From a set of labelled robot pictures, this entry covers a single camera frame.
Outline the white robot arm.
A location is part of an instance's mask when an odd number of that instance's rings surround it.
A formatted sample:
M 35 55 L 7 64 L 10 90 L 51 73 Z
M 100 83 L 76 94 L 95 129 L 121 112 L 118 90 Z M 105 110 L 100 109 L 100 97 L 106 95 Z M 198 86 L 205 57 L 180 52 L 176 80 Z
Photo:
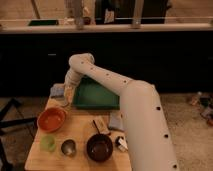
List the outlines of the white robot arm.
M 132 171 L 180 171 L 159 94 L 153 84 L 98 67 L 91 53 L 69 58 L 66 86 L 84 75 L 120 97 Z

